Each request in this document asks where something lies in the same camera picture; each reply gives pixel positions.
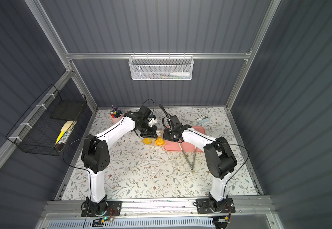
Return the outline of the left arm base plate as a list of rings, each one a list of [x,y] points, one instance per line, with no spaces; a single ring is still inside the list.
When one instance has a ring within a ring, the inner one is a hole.
[[[122,209],[122,201],[102,201],[99,203],[86,199],[81,205],[81,217],[114,217],[119,216]]]

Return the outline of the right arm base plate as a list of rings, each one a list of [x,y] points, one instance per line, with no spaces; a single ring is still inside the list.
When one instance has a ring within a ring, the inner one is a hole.
[[[232,198],[225,198],[221,201],[215,201],[213,198],[198,198],[193,205],[197,208],[198,214],[218,214],[235,213],[235,206]]]

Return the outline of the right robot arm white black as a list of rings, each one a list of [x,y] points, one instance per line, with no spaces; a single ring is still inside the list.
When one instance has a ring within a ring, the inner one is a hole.
[[[162,121],[165,140],[190,143],[204,152],[208,170],[213,176],[208,200],[211,211],[235,212],[233,204],[229,203],[226,185],[233,177],[232,173],[238,162],[228,141],[224,137],[210,137],[196,131],[190,125],[183,125],[176,115],[166,114],[166,119],[168,126]]]

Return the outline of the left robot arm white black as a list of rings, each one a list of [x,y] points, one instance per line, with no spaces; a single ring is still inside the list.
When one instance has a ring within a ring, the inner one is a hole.
[[[157,119],[146,106],[136,112],[127,112],[107,130],[84,138],[81,160],[88,172],[89,195],[83,210],[97,216],[105,215],[109,206],[105,191],[105,169],[110,164],[109,149],[125,134],[139,131],[143,138],[157,138]]]

